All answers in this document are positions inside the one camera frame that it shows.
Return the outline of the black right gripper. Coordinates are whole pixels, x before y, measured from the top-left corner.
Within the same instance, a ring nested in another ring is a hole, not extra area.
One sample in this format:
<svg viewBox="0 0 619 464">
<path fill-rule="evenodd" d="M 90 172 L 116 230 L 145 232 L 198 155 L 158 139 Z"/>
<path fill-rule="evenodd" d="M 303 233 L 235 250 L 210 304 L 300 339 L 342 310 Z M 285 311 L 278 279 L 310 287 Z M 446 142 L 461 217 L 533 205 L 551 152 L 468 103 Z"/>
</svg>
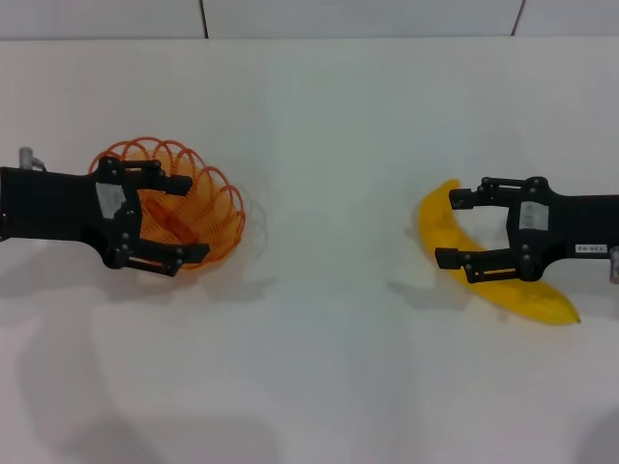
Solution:
<svg viewBox="0 0 619 464">
<path fill-rule="evenodd" d="M 510 249 L 434 250 L 441 270 L 464 270 L 468 283 L 541 279 L 547 267 L 565 259 L 610 263 L 618 277 L 618 196 L 563 195 L 545 178 L 524 180 L 484 177 L 476 189 L 453 188 L 453 210 L 508 208 Z"/>
</svg>

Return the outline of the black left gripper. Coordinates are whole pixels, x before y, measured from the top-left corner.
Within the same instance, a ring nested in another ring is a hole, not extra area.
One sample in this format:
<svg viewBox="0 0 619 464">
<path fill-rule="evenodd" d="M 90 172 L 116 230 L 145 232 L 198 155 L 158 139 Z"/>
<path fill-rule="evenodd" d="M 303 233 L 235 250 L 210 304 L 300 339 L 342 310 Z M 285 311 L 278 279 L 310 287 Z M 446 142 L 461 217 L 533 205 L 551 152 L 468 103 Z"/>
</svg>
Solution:
<svg viewBox="0 0 619 464">
<path fill-rule="evenodd" d="M 138 190 L 186 196 L 191 188 L 191 177 L 166 174 L 158 160 L 104 157 L 86 175 L 3 167 L 1 239 L 84 243 L 110 269 L 176 276 L 210 247 L 139 239 Z"/>
</svg>

